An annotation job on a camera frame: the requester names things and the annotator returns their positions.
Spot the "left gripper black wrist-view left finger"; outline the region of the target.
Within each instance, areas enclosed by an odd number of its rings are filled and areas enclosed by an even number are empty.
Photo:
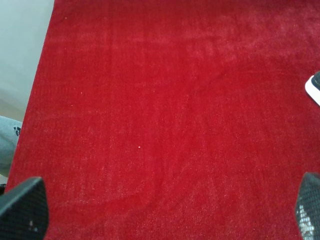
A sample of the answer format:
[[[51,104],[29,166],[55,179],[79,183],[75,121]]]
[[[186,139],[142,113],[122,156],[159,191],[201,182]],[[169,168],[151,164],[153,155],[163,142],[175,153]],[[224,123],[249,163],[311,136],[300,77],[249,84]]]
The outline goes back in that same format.
[[[43,240],[49,226],[44,180],[30,177],[0,196],[0,238]]]

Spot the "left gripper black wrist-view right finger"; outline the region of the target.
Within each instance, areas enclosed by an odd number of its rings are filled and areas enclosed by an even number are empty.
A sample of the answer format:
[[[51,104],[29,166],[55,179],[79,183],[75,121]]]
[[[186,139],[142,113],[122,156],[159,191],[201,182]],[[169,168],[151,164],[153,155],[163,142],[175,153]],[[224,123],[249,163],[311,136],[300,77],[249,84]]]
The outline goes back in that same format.
[[[303,240],[320,239],[320,174],[306,172],[299,186],[295,218]]]

